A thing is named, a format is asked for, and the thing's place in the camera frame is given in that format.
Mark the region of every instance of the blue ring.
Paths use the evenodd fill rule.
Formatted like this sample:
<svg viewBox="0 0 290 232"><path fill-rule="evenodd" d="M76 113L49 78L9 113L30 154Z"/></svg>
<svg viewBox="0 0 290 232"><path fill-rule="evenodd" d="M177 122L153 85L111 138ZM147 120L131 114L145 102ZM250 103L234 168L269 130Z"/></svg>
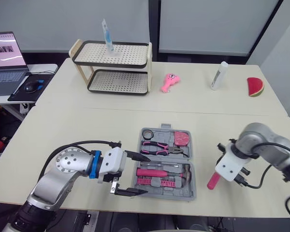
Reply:
<svg viewBox="0 0 290 232"><path fill-rule="evenodd" d="M90 179L96 178L96 168L97 168L100 155L101 155L101 151L96 151L95 158L93 159L93 162L92 162L91 173L89 174Z"/></svg>

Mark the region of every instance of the white tube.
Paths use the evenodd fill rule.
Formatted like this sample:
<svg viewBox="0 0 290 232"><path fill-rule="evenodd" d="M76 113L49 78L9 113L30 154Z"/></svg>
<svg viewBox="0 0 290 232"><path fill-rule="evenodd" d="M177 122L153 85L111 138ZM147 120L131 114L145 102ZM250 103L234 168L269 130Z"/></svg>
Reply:
<svg viewBox="0 0 290 232"><path fill-rule="evenodd" d="M225 74L227 72L228 66L229 66L228 63L225 62L225 61L223 61L220 64L220 66L218 68L218 71L216 73L216 76L215 76L215 78L214 78L214 80L213 80L213 82L211 84L211 89L212 90L216 90L216 89L218 89L220 87L221 82L222 82L222 80L223 80L223 78L224 78L224 76L225 76Z"/></svg>

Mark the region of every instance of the screwdriver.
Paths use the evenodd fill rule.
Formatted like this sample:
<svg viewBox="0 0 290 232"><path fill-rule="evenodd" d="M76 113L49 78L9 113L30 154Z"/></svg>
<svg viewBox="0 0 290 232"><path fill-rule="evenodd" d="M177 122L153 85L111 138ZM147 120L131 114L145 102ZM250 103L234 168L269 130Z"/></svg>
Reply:
<svg viewBox="0 0 290 232"><path fill-rule="evenodd" d="M162 167L162 166L172 166L172 167L176 167L179 168L179 165L176 164L161 164L160 162L141 162L140 163L141 166L153 166L153 167Z"/></svg>

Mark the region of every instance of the gray tool case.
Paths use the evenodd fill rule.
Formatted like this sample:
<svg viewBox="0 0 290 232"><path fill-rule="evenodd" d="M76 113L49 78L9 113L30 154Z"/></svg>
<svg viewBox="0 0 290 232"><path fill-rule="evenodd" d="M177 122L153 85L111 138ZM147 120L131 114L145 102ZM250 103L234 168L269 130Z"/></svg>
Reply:
<svg viewBox="0 0 290 232"><path fill-rule="evenodd" d="M143 138L143 131L151 130L153 132L153 137L150 140L145 140ZM132 185L134 188L143 189L148 191L148 193L142 194L145 197L156 197L169 200L184 200L192 201L196 198L196 178L194 167L189 159L192 158L192 142L191 134L187 130L173 130L170 124L162 124L160 129L157 128L143 128L140 133L138 151L160 151L163 148L143 145L143 142L155 141L159 143L168 144L169 147L176 147L174 144L175 131L184 132L189 137L189 142L187 146L181 146L183 154L168 154L164 155L147 155L152 161L150 163L138 162L134 169L134 178L132 180ZM189 167L191 178L188 183L185 183L185 179L180 176L184 172L185 167ZM160 170L167 171L168 177L148 177L148 176L137 176L138 169L143 170Z"/></svg>

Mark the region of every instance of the mouse pad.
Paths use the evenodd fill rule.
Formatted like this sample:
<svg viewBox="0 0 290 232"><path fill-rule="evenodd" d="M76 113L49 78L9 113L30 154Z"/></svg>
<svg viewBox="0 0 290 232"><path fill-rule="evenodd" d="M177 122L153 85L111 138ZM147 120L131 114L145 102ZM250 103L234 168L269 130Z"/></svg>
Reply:
<svg viewBox="0 0 290 232"><path fill-rule="evenodd" d="M53 78L53 74L33 74L29 76L26 81L18 88L15 94L12 94L8 101L37 101L39 96L43 93L44 89L48 85L48 83ZM33 93L27 93L25 91L26 83L30 81L38 81L40 84L38 86L37 91Z"/></svg>

